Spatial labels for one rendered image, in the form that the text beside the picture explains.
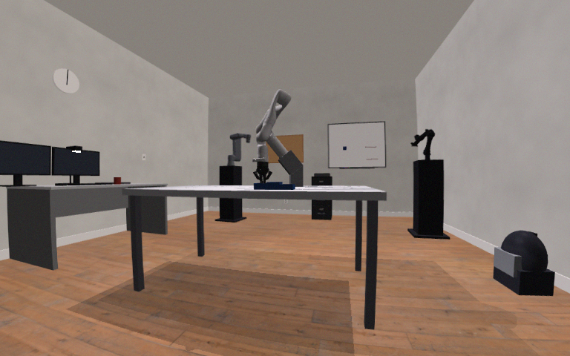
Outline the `blue rack of bins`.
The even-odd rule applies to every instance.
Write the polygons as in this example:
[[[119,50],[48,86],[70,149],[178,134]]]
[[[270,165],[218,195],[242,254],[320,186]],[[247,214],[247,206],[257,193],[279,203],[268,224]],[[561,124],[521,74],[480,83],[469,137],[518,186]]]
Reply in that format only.
[[[283,184],[283,182],[254,183],[256,190],[294,190],[295,184]]]

